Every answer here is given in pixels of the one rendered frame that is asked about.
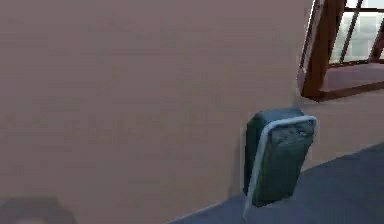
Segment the dark green bin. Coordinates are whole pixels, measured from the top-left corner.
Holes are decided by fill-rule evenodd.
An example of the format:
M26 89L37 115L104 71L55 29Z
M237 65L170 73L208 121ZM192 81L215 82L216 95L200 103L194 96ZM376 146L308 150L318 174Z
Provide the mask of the dark green bin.
M293 195L311 147L317 119L297 107L256 113L246 124L242 218L250 209Z

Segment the brown framed window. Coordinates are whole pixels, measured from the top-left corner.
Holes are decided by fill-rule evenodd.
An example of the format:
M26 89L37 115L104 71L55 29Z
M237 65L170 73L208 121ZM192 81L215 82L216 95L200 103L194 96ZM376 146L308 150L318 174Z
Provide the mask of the brown framed window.
M314 0L298 85L317 102L384 89L384 0Z

